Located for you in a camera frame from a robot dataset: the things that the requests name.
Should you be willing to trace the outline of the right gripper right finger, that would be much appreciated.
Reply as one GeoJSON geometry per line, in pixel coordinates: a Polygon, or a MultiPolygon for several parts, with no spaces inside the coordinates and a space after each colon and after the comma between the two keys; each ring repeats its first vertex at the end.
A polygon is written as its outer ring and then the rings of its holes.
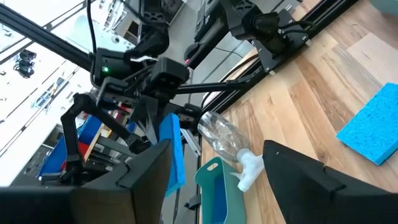
{"type": "Polygon", "coordinates": [[[262,158],[286,224],[398,224],[398,193],[272,140],[262,158]]]}

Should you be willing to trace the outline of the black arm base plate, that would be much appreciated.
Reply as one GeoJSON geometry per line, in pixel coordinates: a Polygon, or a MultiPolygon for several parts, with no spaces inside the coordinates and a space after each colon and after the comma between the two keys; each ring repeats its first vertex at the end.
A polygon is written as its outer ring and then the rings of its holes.
{"type": "Polygon", "coordinates": [[[295,21],[285,9],[256,17],[256,28],[261,35],[254,39],[254,46],[266,73],[275,74],[278,66],[305,45],[308,26],[305,22],[295,21]]]}

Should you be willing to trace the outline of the black articulated background stand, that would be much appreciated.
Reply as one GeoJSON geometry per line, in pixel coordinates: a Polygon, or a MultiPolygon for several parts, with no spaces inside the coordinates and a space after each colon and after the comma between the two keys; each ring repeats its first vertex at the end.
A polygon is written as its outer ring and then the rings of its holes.
{"type": "Polygon", "coordinates": [[[61,116],[67,158],[65,172],[58,178],[60,183],[82,185],[108,172],[106,169],[95,168],[93,165],[85,165],[84,155],[80,152],[78,146],[78,133],[75,124],[75,118],[82,112],[98,118],[124,140],[132,153],[140,154],[149,148],[149,141],[144,141],[137,134],[130,132],[108,114],[108,111],[111,110],[122,110],[116,103],[106,100],[97,102],[86,93],[74,94],[73,100],[72,106],[61,116]]]}

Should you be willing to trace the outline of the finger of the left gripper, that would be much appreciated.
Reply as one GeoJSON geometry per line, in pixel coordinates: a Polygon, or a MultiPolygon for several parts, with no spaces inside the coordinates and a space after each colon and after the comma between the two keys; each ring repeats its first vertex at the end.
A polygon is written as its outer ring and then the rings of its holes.
{"type": "Polygon", "coordinates": [[[189,103],[177,110],[180,127],[182,129],[197,130],[198,121],[201,116],[201,108],[189,103]]]}
{"type": "Polygon", "coordinates": [[[130,120],[136,123],[152,144],[158,143],[158,100],[142,95],[133,107],[130,120]]]}

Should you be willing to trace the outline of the blue and red storage shelf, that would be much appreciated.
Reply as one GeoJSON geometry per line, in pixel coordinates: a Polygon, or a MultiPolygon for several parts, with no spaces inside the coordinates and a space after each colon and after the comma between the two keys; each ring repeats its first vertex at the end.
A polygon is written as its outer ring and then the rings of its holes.
{"type": "MultiPolygon", "coordinates": [[[[99,119],[89,116],[83,125],[77,129],[78,146],[83,156],[86,155],[88,148],[101,125],[102,122],[99,119]]],[[[39,172],[39,177],[48,173],[61,172],[65,168],[66,158],[67,150],[65,147],[65,138],[62,136],[48,158],[44,161],[39,172]]]]}

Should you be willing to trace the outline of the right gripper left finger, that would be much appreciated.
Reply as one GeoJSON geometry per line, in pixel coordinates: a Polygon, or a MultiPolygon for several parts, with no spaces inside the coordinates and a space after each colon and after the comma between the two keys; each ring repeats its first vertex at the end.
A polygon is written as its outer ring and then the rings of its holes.
{"type": "Polygon", "coordinates": [[[171,163],[164,139],[79,187],[0,187],[0,224],[158,224],[171,163]]]}

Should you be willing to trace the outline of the blue sponge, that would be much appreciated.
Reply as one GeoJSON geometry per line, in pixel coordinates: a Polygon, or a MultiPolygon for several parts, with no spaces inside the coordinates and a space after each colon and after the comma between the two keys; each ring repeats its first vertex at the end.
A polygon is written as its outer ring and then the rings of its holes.
{"type": "Polygon", "coordinates": [[[172,163],[165,196],[168,197],[186,183],[180,121],[176,114],[168,114],[159,126],[159,139],[171,143],[172,163]]]}
{"type": "Polygon", "coordinates": [[[336,138],[374,164],[382,165],[398,150],[398,84],[386,83],[336,138]]]}

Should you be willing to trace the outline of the clear spray bottle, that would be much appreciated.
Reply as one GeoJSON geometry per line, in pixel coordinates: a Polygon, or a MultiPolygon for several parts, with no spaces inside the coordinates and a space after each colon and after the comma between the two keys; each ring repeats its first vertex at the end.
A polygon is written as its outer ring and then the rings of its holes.
{"type": "Polygon", "coordinates": [[[214,111],[201,116],[198,132],[223,159],[242,165],[242,172],[232,172],[231,175],[239,179],[238,189],[247,192],[264,170],[262,156],[252,152],[248,137],[214,111]]]}

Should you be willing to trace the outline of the small teal plastic bin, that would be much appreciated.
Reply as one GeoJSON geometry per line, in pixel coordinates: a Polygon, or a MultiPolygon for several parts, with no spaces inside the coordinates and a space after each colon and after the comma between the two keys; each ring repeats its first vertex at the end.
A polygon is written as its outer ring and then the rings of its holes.
{"type": "Polygon", "coordinates": [[[202,224],[246,224],[243,192],[236,169],[220,157],[202,165],[195,174],[201,187],[202,224]]]}

